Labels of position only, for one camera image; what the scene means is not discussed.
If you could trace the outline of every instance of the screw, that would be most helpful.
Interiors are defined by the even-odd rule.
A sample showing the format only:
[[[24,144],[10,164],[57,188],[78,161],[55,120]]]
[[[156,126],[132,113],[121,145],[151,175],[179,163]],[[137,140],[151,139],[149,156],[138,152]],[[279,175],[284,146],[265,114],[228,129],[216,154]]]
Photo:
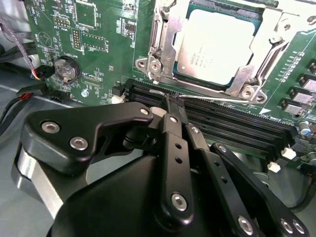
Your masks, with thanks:
[[[226,148],[225,148],[225,147],[219,146],[218,148],[219,148],[222,152],[224,152],[224,153],[226,152]]]
[[[179,211],[185,211],[188,207],[187,201],[180,194],[173,194],[171,196],[172,205]]]
[[[191,129],[193,130],[193,132],[199,133],[199,131],[198,131],[198,129],[196,127],[191,127]]]
[[[170,120],[173,121],[173,122],[177,122],[177,121],[178,121],[178,120],[177,120],[175,117],[173,117],[173,116],[170,116]]]
[[[78,151],[84,151],[88,148],[88,142],[82,137],[73,137],[70,140],[70,146]]]
[[[252,87],[246,87],[241,91],[241,96],[245,99],[251,98],[255,93],[255,90]]]
[[[142,112],[142,114],[144,114],[144,115],[148,115],[149,114],[149,112],[147,110],[145,110],[145,109],[140,109],[140,112]]]
[[[84,98],[87,98],[89,96],[89,91],[87,89],[83,90],[81,92],[81,96],[84,97]]]
[[[296,220],[293,220],[293,225],[299,233],[305,234],[303,227]]]
[[[47,133],[57,133],[60,130],[59,125],[57,123],[51,122],[51,121],[44,122],[41,125],[41,128],[43,129],[44,132],[47,132]]]
[[[245,231],[247,235],[250,236],[253,234],[253,228],[246,218],[239,216],[238,223],[240,227],[242,228],[242,230]]]
[[[150,63],[150,67],[151,67],[151,69],[152,69],[152,72],[153,72],[153,73],[156,73],[156,72],[160,71],[160,69],[161,69],[161,63],[160,63],[160,61],[158,61],[158,60],[153,60],[153,61]]]
[[[281,224],[287,232],[289,232],[290,234],[293,233],[292,227],[284,219],[281,219]]]

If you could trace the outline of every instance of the black cable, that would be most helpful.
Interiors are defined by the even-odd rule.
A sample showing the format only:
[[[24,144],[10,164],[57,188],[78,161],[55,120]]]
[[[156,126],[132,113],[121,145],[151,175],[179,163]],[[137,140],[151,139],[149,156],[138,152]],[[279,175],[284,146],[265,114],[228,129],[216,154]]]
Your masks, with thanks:
[[[316,177],[312,178],[310,185],[308,186],[304,199],[297,206],[290,207],[293,213],[303,211],[313,200],[316,194]]]
[[[3,113],[0,117],[0,124],[2,124],[6,114],[9,112],[9,110],[17,103],[19,102],[20,99],[19,98],[14,98],[12,100],[10,100],[10,102],[6,105],[5,109],[3,110]]]
[[[25,51],[28,55],[33,55],[33,54],[38,53],[36,48],[26,49]],[[11,61],[18,59],[18,58],[23,58],[23,54],[20,51],[14,53],[14,54],[10,54],[10,55],[0,56],[0,63],[11,62]]]
[[[24,99],[16,103],[10,113],[5,117],[4,121],[0,124],[0,137],[12,124],[13,120],[19,114],[19,112],[29,103],[30,99]]]
[[[23,43],[22,46],[24,47],[24,49],[31,49],[31,48],[36,48],[35,43],[31,42],[31,43]],[[9,49],[7,52],[4,53],[0,53],[1,56],[5,56],[5,55],[10,55],[10,54],[14,54],[16,52],[19,52],[20,49],[18,46],[14,46],[11,49]]]
[[[7,71],[15,72],[21,74],[27,78],[30,78],[31,70],[22,68],[20,66],[14,65],[12,63],[0,63],[0,69],[5,69]]]

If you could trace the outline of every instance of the integrated circuit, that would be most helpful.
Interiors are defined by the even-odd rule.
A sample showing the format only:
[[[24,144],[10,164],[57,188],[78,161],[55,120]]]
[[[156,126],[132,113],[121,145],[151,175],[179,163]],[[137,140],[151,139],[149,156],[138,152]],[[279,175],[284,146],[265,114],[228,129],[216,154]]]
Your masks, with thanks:
[[[86,27],[96,27],[96,5],[85,1],[76,0],[75,13],[76,22]]]
[[[254,32],[255,26],[251,22],[216,12],[194,10],[185,27],[177,71],[220,85],[230,83],[238,68],[246,65],[252,55],[249,45]],[[224,52],[229,52],[229,60]]]

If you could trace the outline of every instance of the cable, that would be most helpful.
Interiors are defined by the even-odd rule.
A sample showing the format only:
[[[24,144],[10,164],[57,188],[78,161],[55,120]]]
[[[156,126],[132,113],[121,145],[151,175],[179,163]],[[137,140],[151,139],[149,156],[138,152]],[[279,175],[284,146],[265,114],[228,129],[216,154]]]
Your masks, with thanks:
[[[19,112],[28,104],[30,101],[30,97],[32,94],[26,93],[18,98],[12,99],[4,109],[4,112],[0,118],[0,137],[4,134],[4,132],[8,129],[8,127],[12,124],[13,120],[19,114]]]
[[[23,46],[23,48],[25,48],[25,49],[36,48],[34,42],[31,42],[31,43],[23,43],[22,46]],[[14,46],[14,47],[12,47],[11,49],[9,49],[7,52],[3,52],[3,53],[0,52],[0,55],[3,55],[3,56],[4,56],[4,55],[9,55],[9,54],[16,53],[16,52],[19,52],[19,51],[20,51],[19,47],[18,47],[18,46]]]
[[[293,213],[297,213],[300,211],[303,211],[313,200],[316,194],[316,177],[312,178],[312,181],[310,185],[307,188],[306,195],[301,203],[299,203],[297,206],[290,207],[290,210]]]
[[[26,49],[25,51],[26,51],[27,55],[37,54],[36,48]],[[2,56],[0,56],[0,63],[11,62],[11,61],[19,59],[19,58],[23,58],[23,54],[20,51],[15,52],[13,54],[5,55],[5,56],[2,55]]]
[[[28,63],[30,69],[32,71],[35,71],[35,68],[31,62],[31,60],[29,59],[25,49],[22,46],[22,39],[16,35],[13,30],[7,25],[7,23],[5,22],[5,20],[0,16],[0,23],[2,24],[2,30],[5,31],[6,33],[8,33],[10,36],[13,37],[16,45],[19,47],[21,53],[23,54],[23,57],[25,58],[26,62]]]

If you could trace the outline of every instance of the gray surface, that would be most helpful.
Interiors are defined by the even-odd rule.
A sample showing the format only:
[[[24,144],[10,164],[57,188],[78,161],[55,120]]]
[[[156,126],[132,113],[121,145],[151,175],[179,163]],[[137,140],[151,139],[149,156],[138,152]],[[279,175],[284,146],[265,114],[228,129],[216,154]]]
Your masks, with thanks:
[[[0,72],[0,112],[9,100],[15,97],[14,91],[11,90],[28,83],[26,79]],[[15,187],[10,172],[25,116],[33,111],[57,108],[61,107],[40,99],[33,99],[0,138],[0,237],[44,237],[53,222],[42,203]],[[127,157],[109,158],[93,164],[88,170],[88,182],[91,183],[112,172],[139,154],[140,152],[136,151]],[[249,162],[249,165],[255,166],[255,162]],[[303,198],[308,180],[296,170],[282,169],[278,174],[270,173],[270,177],[272,190],[286,205],[294,206]],[[315,210],[316,198],[308,208],[298,214],[312,237],[316,236]]]

